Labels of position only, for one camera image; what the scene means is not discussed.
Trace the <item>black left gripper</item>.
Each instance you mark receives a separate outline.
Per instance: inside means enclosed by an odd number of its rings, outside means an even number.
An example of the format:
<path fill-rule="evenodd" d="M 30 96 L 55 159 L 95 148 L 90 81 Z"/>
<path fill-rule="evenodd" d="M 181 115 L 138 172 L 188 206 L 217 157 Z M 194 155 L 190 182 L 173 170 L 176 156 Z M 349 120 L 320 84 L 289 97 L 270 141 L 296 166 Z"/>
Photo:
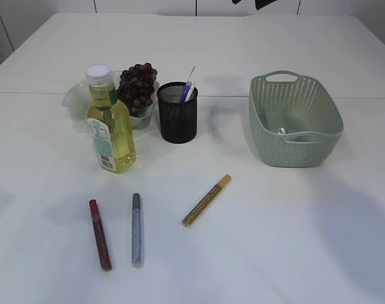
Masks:
<path fill-rule="evenodd" d="M 238 4 L 241 0 L 232 0 L 232 4 Z M 255 3 L 255 9 L 260 10 L 266 6 L 268 6 L 271 3 L 276 2 L 276 0 L 254 0 Z"/>

